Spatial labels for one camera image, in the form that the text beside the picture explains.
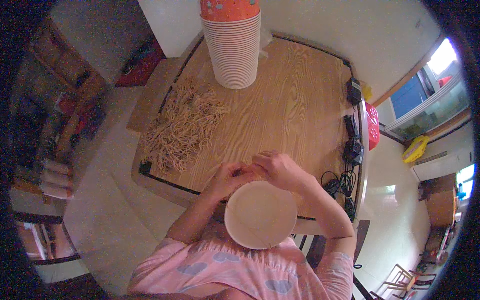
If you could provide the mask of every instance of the yellow bag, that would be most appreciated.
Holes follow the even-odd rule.
[[[430,137],[428,136],[417,136],[410,147],[402,155],[402,159],[404,163],[411,163],[420,158],[420,156],[425,153],[425,147],[427,146]]]

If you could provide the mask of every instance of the hand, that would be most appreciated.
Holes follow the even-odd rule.
[[[263,175],[267,181],[279,189],[300,192],[301,187],[314,178],[305,172],[287,154],[276,150],[255,154],[250,168]]]
[[[222,163],[201,196],[218,203],[237,187],[255,178],[256,174],[245,163]]]

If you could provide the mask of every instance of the plastic bag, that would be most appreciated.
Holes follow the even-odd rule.
[[[265,52],[264,48],[268,46],[273,41],[273,35],[270,32],[270,29],[261,26],[260,27],[260,50],[258,51],[259,58],[268,58],[268,53]]]

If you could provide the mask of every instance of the person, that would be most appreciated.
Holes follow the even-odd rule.
[[[213,221],[221,200],[258,175],[308,202],[327,238],[315,270],[291,237],[271,249],[251,250],[235,243],[224,224]],[[206,189],[135,269],[129,299],[350,300],[355,246],[347,214],[316,178],[288,155],[263,151],[249,166],[220,165]]]

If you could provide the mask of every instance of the wooden table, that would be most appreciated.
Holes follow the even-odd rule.
[[[193,52],[179,81],[188,75],[210,84],[218,97],[230,104],[212,139],[212,147],[198,153],[197,161],[183,174],[161,174],[151,166],[148,176],[190,192],[204,189],[221,162],[251,162],[262,150],[289,154],[320,180],[321,175],[344,171],[341,158],[348,135],[343,116],[352,113],[345,83],[350,68],[333,55],[315,48],[274,38],[260,59],[257,79],[251,86],[231,90],[219,85],[205,41]],[[298,215],[312,217],[308,206],[295,195]]]

